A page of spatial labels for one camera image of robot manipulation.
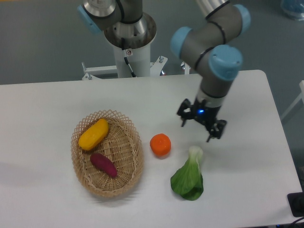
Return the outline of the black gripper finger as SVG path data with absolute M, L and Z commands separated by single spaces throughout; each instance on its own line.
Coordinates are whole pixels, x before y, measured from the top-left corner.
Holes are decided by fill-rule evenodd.
M 191 104 L 189 99 L 185 99 L 183 100 L 183 102 L 181 103 L 178 111 L 177 111 L 177 115 L 180 117 L 180 119 L 182 120 L 182 124 L 181 127 L 184 127 L 184 125 L 186 124 L 187 120 L 192 120 L 194 119 L 195 115 L 192 111 L 193 105 Z
M 215 120 L 214 123 L 208 123 L 205 126 L 207 131 L 209 132 L 209 136 L 206 142 L 208 143 L 211 139 L 220 139 L 223 135 L 226 125 L 226 120 Z

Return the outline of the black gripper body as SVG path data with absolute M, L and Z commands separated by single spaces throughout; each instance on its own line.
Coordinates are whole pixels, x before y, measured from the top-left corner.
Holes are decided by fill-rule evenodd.
M 211 131 L 214 124 L 217 122 L 217 114 L 221 106 L 208 107 L 206 103 L 207 101 L 205 99 L 201 102 L 195 99 L 191 112 L 194 116 L 194 120 L 204 125 L 208 131 Z

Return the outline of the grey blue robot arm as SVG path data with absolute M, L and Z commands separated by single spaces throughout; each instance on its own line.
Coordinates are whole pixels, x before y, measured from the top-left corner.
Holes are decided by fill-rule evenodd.
M 210 139 L 220 139 L 227 122 L 217 115 L 243 63 L 239 50 L 228 43 L 248 30 L 251 16 L 247 8 L 228 0 L 197 4 L 206 25 L 199 30 L 179 28 L 170 42 L 172 53 L 202 77 L 194 102 L 185 99 L 177 115 L 183 122 L 205 126 Z M 142 1 L 85 0 L 77 10 L 88 29 L 103 32 L 113 46 L 120 78 L 151 75 L 150 54 L 143 50 L 149 49 L 157 28 Z

